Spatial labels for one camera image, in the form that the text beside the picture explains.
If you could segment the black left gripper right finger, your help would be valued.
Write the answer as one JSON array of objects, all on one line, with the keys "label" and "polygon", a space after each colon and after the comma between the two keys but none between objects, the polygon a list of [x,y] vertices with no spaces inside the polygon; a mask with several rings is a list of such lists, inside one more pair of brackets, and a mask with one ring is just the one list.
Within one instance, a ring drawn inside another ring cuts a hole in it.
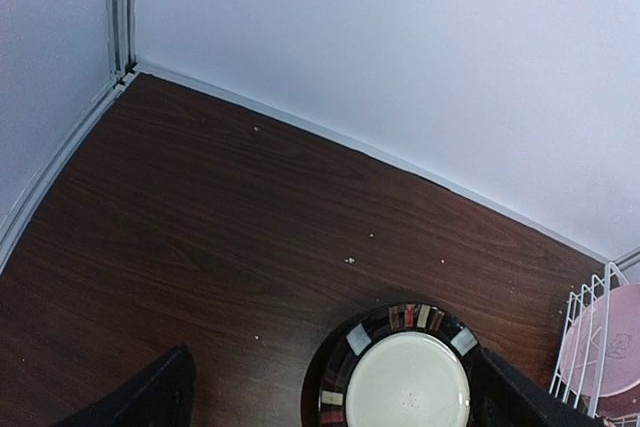
[{"label": "black left gripper right finger", "polygon": [[496,352],[481,348],[471,376],[475,426],[599,426],[600,421],[552,397]]}]

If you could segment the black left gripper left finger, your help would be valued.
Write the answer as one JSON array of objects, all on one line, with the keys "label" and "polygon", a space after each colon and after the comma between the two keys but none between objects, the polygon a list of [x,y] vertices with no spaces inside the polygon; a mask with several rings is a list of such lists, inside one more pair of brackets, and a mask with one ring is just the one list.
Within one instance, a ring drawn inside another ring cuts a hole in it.
[{"label": "black left gripper left finger", "polygon": [[189,426],[196,380],[186,345],[171,348],[106,397],[59,426]]}]

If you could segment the black striped rim plate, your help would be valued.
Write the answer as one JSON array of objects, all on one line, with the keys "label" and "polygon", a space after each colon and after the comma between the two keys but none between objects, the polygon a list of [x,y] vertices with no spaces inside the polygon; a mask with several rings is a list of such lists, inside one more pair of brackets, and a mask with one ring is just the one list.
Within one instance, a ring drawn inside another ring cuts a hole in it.
[{"label": "black striped rim plate", "polygon": [[304,426],[470,426],[480,343],[431,302],[374,307],[336,327],[312,358]]}]

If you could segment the pink polka dot plate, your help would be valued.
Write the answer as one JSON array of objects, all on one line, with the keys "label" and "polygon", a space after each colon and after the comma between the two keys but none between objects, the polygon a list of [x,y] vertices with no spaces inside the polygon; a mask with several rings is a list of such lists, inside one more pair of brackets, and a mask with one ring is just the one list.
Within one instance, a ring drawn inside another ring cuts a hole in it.
[{"label": "pink polka dot plate", "polygon": [[614,396],[600,397],[597,413],[613,426],[638,426],[639,391],[630,390]]}]

